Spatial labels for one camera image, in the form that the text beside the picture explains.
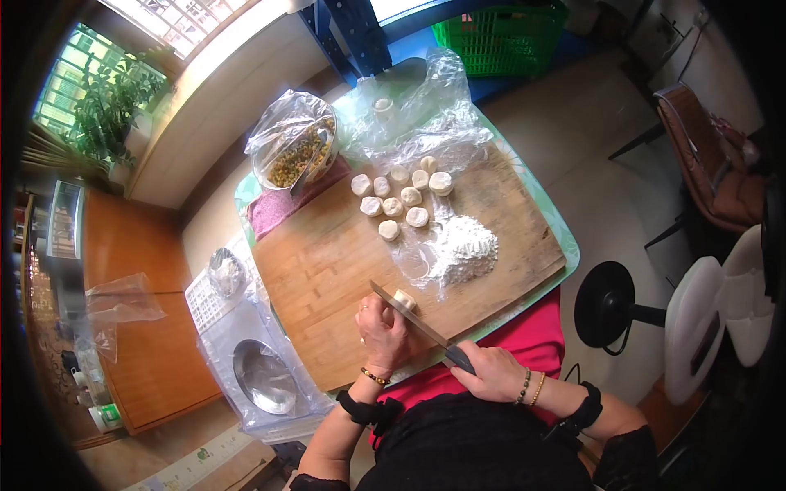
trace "gold bracelet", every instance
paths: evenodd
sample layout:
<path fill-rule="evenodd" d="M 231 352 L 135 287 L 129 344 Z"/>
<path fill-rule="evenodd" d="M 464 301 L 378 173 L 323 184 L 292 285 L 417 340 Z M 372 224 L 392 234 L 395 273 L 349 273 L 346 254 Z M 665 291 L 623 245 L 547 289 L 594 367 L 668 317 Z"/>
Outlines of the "gold bracelet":
<path fill-rule="evenodd" d="M 540 390 L 543 388 L 543 381 L 545 380 L 545 372 L 541 372 L 541 381 L 538 384 L 538 389 L 535 391 L 535 396 L 530 401 L 530 407 L 535 405 L 535 401 L 538 400 L 538 395 L 540 395 Z"/>
<path fill-rule="evenodd" d="M 363 375 L 369 377 L 371 380 L 382 386 L 388 385 L 391 382 L 390 379 L 383 379 L 382 377 L 378 377 L 372 374 L 371 372 L 369 372 L 368 370 L 366 370 L 365 368 L 361 368 L 360 371 L 363 372 Z"/>

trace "flour pile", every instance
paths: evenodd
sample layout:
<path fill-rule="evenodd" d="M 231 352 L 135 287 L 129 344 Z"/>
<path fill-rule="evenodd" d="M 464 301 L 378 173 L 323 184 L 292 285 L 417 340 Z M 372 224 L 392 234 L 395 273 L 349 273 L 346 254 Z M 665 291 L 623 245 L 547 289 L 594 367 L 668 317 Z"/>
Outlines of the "flour pile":
<path fill-rule="evenodd" d="M 489 273 L 497 262 L 499 243 L 483 224 L 461 215 L 444 224 L 433 247 L 436 263 L 428 276 L 444 286 Z"/>

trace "wooden cutting board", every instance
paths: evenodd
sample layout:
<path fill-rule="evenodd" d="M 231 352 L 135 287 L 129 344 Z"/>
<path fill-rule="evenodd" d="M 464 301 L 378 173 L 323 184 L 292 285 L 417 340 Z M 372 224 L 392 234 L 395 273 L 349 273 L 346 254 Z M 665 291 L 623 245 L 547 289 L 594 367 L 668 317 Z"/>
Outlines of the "wooden cutting board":
<path fill-rule="evenodd" d="M 486 276 L 436 290 L 413 287 L 377 232 L 385 219 L 366 217 L 352 194 L 352 175 L 325 190 L 252 249 L 276 314 L 320 390 L 353 382 L 365 362 L 354 315 L 371 294 L 369 280 L 417 300 L 416 313 L 446 338 L 514 302 L 565 266 L 565 257 L 510 162 L 493 145 L 454 182 L 456 214 L 476 218 L 499 240 L 498 261 Z M 373 178 L 373 169 L 364 169 Z M 391 196 L 403 186 L 391 181 Z M 431 193 L 424 204 L 432 211 Z M 403 215 L 396 221 L 402 222 Z M 434 345 L 411 332 L 413 353 Z"/>

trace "woman's hand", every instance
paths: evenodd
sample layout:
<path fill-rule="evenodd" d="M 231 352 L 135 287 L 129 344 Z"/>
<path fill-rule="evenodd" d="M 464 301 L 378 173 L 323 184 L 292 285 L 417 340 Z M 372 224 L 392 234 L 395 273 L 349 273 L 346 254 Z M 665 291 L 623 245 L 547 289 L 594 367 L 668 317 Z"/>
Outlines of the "woman's hand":
<path fill-rule="evenodd" d="M 458 343 L 475 368 L 474 376 L 461 368 L 452 367 L 450 373 L 478 399 L 492 402 L 515 402 L 523 389 L 527 370 L 502 348 L 481 348 L 472 341 Z"/>
<path fill-rule="evenodd" d="M 404 316 L 396 309 L 385 307 L 378 296 L 370 295 L 360 302 L 354 321 L 369 353 L 365 368 L 377 377 L 390 377 L 407 355 Z"/>

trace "green plastic basket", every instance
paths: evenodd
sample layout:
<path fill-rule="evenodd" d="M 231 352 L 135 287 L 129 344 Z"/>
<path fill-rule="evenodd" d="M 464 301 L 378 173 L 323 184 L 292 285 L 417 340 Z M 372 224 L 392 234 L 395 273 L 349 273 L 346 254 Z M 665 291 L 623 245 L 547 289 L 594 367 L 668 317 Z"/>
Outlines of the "green plastic basket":
<path fill-rule="evenodd" d="M 440 46 L 461 57 L 467 75 L 540 75 L 567 14 L 558 0 L 540 7 L 489 7 L 434 24 L 432 30 Z"/>

